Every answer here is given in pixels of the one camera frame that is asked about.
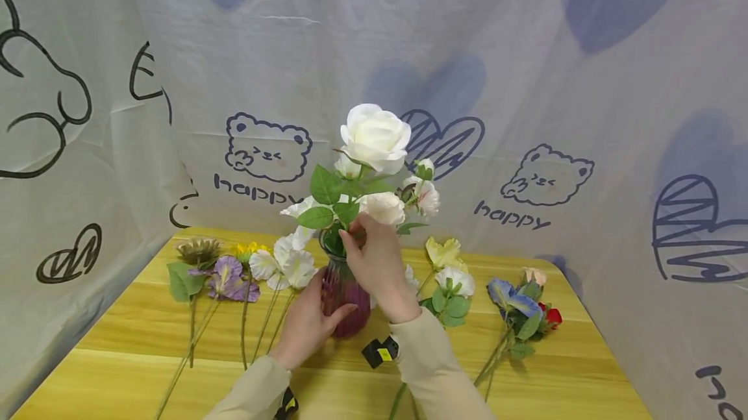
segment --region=sleeve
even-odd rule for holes
[[[397,365],[429,420],[495,419],[454,356],[441,323],[423,309],[421,316],[390,325],[399,346]]]
[[[257,359],[204,420],[271,420],[281,407],[291,372],[270,356]]]

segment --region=glass vase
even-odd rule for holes
[[[332,336],[335,338],[349,338],[358,334],[371,315],[369,293],[359,286],[353,276],[348,263],[342,256],[336,256],[323,242],[320,236],[319,244],[327,254],[328,265],[321,272],[323,276],[323,313],[332,315],[335,310],[346,303],[355,303],[358,309],[340,321]]]

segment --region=purple pansy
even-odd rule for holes
[[[486,287],[491,300],[502,310],[511,311],[512,308],[517,308],[527,317],[541,311],[535,300],[522,293],[517,293],[517,289],[505,280],[493,277]]]
[[[211,298],[228,298],[233,301],[244,301],[249,286],[249,301],[260,298],[260,287],[254,282],[242,278],[242,263],[233,256],[218,258],[213,273],[208,281],[208,296]]]

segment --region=yellow wooden tabletop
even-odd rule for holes
[[[276,237],[186,229],[177,233],[143,269],[122,296],[65,357],[21,407],[14,419],[152,419],[185,355],[190,312],[175,302],[168,289],[166,264],[177,259],[174,246],[192,237],[217,238],[227,252],[235,243],[255,241],[272,246]],[[319,244],[307,247],[316,266],[326,264]],[[429,273],[423,249],[405,249],[404,261],[417,278]],[[476,279],[477,291],[466,324],[448,328],[459,362],[474,379],[502,333],[498,309],[484,291],[492,277],[517,282],[520,269],[547,272],[543,296],[559,308],[564,322],[557,331],[534,343],[535,355],[521,363],[504,362],[497,370],[489,404],[499,419],[639,420],[650,419],[612,357],[590,317],[557,268],[540,260],[462,254]],[[424,294],[430,295],[433,281]],[[245,343],[254,351],[272,292],[249,306]],[[275,304],[260,353],[289,293]],[[198,298],[197,320],[210,299]],[[171,394],[163,419],[200,419],[230,390],[241,375],[240,319],[242,304],[218,304],[195,350],[195,366],[186,367]],[[300,410],[297,419],[385,419],[400,385],[397,366],[385,363],[373,371],[360,355],[373,338],[384,340],[388,326],[378,310],[352,340],[330,340],[323,350],[295,371],[291,388]],[[398,419],[413,418],[403,402]]]

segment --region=red rose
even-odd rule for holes
[[[545,321],[548,323],[548,327],[552,330],[555,330],[555,328],[563,322],[563,318],[561,318],[561,312],[558,310],[558,308],[551,308],[546,312],[545,305],[543,305],[541,302],[538,302],[538,306],[540,306],[540,310],[543,310],[543,314],[545,314]]]

